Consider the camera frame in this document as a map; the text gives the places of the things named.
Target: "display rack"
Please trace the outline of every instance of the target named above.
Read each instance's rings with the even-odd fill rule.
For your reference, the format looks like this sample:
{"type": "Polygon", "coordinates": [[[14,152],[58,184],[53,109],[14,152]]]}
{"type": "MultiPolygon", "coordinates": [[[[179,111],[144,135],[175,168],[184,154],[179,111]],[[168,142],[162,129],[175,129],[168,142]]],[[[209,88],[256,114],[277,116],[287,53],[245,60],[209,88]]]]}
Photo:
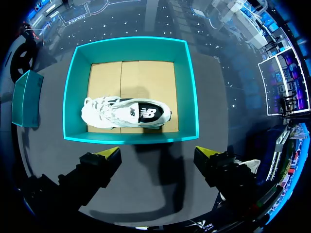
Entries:
{"type": "Polygon", "coordinates": [[[282,149],[283,149],[283,146],[284,146],[288,136],[290,135],[290,132],[291,131],[288,130],[288,127],[286,127],[285,130],[283,131],[283,133],[280,135],[280,137],[276,140],[276,149],[275,149],[274,154],[273,154],[273,159],[271,162],[270,170],[269,170],[266,181],[267,180],[273,180],[275,177],[275,174],[276,174],[276,171],[278,168],[278,164],[279,164],[279,161],[281,158],[281,154],[282,154],[282,149]]]}
{"type": "Polygon", "coordinates": [[[287,174],[279,183],[279,185],[283,187],[283,193],[272,206],[272,208],[268,211],[268,214],[270,215],[270,220],[268,223],[276,216],[285,202],[292,195],[308,156],[310,136],[304,123],[293,127],[289,138],[290,140],[295,140],[295,150],[290,159],[290,169],[288,169],[287,174]]]}

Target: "white frame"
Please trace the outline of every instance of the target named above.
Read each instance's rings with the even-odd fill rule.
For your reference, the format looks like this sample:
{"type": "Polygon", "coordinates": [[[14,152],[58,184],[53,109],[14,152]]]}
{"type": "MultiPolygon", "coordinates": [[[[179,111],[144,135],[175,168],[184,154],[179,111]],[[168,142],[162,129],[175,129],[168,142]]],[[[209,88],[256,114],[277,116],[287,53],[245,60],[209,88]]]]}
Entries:
{"type": "Polygon", "coordinates": [[[301,71],[301,74],[302,74],[302,77],[303,77],[303,83],[305,85],[305,89],[306,89],[306,92],[307,92],[307,103],[308,103],[308,108],[307,109],[302,109],[302,110],[297,110],[297,111],[293,111],[293,113],[302,113],[302,112],[308,112],[310,110],[310,101],[309,101],[309,94],[308,94],[308,89],[307,89],[307,84],[306,84],[306,78],[305,78],[305,75],[304,73],[302,72],[302,69],[301,69],[301,63],[300,63],[300,60],[298,59],[298,56],[297,56],[297,53],[296,51],[293,49],[293,47],[288,47],[287,49],[283,50],[282,52],[279,52],[278,54],[272,56],[272,57],[269,57],[268,59],[258,63],[258,68],[259,68],[259,71],[260,71],[260,74],[261,74],[261,77],[262,77],[262,81],[263,81],[263,86],[264,86],[264,91],[265,91],[265,95],[266,95],[266,104],[267,104],[267,115],[268,116],[276,116],[276,115],[280,115],[278,113],[274,113],[274,114],[269,114],[269,108],[268,108],[268,97],[267,97],[267,90],[266,90],[266,83],[264,81],[264,77],[262,75],[262,71],[260,69],[260,64],[263,64],[264,62],[268,61],[268,60],[271,60],[273,58],[276,59],[276,63],[280,69],[280,72],[281,72],[281,76],[282,76],[282,80],[283,80],[283,84],[284,84],[284,87],[285,87],[285,93],[286,93],[286,96],[288,96],[288,88],[287,88],[287,82],[286,82],[286,79],[285,79],[285,75],[283,73],[283,69],[281,67],[281,64],[280,64],[280,61],[279,59],[277,58],[280,54],[288,51],[288,50],[293,50],[294,54],[295,54],[295,58],[296,60],[298,61],[298,66],[300,67],[300,71],[301,71]]]}

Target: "shoe insole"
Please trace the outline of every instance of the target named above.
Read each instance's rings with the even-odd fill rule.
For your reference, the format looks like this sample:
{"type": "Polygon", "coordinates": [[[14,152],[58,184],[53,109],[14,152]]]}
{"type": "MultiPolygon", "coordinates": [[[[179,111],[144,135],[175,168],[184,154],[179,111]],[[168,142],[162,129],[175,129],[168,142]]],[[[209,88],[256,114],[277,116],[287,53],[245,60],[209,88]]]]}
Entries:
{"type": "Polygon", "coordinates": [[[149,123],[158,120],[162,114],[163,109],[152,103],[138,103],[139,108],[139,123],[149,123]]]}

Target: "shoelace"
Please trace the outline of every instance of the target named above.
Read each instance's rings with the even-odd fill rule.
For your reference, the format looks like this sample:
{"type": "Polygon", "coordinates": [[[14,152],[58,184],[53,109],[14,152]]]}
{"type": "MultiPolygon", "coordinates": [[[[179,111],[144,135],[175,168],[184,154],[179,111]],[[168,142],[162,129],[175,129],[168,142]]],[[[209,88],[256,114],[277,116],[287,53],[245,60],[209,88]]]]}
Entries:
{"type": "Polygon", "coordinates": [[[103,97],[102,101],[92,100],[88,97],[84,100],[84,105],[89,101],[92,102],[92,108],[99,112],[100,116],[111,118],[114,115],[110,103],[106,101],[106,97],[103,97]]]}

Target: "shoe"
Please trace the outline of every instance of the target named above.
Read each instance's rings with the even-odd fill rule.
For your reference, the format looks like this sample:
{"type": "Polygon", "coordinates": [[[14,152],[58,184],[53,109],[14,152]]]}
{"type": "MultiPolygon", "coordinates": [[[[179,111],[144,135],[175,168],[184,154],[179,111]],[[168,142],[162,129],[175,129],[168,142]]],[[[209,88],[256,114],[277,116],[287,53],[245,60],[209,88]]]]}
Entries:
{"type": "Polygon", "coordinates": [[[159,129],[171,120],[170,108],[159,101],[150,99],[121,99],[102,97],[86,98],[81,110],[82,120],[101,129],[119,127],[144,127],[159,129]]]}

